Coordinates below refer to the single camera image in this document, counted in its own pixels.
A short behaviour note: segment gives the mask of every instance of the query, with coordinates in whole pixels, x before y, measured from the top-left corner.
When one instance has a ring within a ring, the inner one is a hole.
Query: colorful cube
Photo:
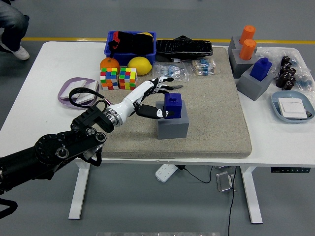
[[[118,80],[120,89],[134,90],[138,84],[137,70],[135,68],[121,68]]]
[[[117,68],[102,68],[100,73],[100,84],[103,90],[119,89]]]

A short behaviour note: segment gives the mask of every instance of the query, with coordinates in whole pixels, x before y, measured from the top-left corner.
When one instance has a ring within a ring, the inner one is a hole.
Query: orange
[[[105,58],[100,62],[100,69],[102,68],[117,68],[118,74],[120,72],[119,62],[115,58]]]

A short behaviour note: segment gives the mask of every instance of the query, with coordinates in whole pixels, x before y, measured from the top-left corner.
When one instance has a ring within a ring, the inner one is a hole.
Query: white table
[[[0,156],[32,147],[39,137],[69,130],[72,120],[82,110],[67,109],[58,104],[54,89],[61,88],[72,77],[97,78],[98,64],[104,58],[105,43],[48,42],[36,58],[0,132]],[[85,55],[93,58],[86,60]],[[95,68],[83,71],[80,68]],[[182,159],[112,159],[105,163],[154,163],[187,165],[240,166],[252,223],[262,223],[252,171],[255,167],[315,167],[315,146],[310,137],[315,133],[313,122],[286,124],[276,117],[270,95],[279,89],[270,86],[255,102],[239,93],[252,142],[252,153],[244,159],[182,158]],[[70,219],[79,219],[90,165],[76,160],[79,174],[70,210]]]

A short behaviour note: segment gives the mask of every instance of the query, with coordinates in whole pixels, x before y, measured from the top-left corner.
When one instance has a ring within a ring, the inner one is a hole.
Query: gray block
[[[252,58],[249,60],[240,59],[240,52],[240,49],[232,49],[232,53],[229,56],[234,79],[239,79],[245,71],[258,61],[258,57],[255,53],[252,54]]]
[[[156,102],[156,107],[163,109],[164,101]],[[181,118],[157,119],[157,139],[178,139],[186,138],[189,126],[189,119],[184,100],[182,100]]]
[[[242,49],[242,44],[240,44],[240,36],[232,36],[230,44],[228,45],[227,53],[230,56],[232,49]]]
[[[236,88],[251,100],[256,101],[268,89],[274,76],[268,73],[262,81],[259,81],[250,75],[252,68],[253,66],[242,74]]]

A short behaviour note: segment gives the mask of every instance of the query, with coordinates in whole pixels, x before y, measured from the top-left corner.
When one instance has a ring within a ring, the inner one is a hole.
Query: gray floor
[[[143,30],[157,32],[158,38],[186,35],[228,39],[251,24],[256,26],[256,39],[315,40],[313,1],[288,0],[284,4],[272,0],[16,0],[12,4],[31,17],[26,37],[106,37],[110,30]],[[31,55],[28,61],[0,52],[0,127],[43,43],[23,42]],[[268,46],[294,47],[308,68],[315,69],[314,44]],[[93,236],[97,232],[227,235],[232,196],[217,191],[215,174],[219,170],[213,169],[210,184],[179,171],[161,183],[155,178],[159,167],[135,164],[93,167],[81,220],[70,221],[67,217],[78,170],[70,163],[51,181],[29,181],[1,195],[17,201],[19,207],[13,215],[0,220],[0,235]],[[208,178],[206,166],[187,169],[204,180]],[[253,177],[264,223],[250,223],[238,169],[231,235],[315,234],[313,170],[309,174],[272,174],[270,168],[257,168]]]

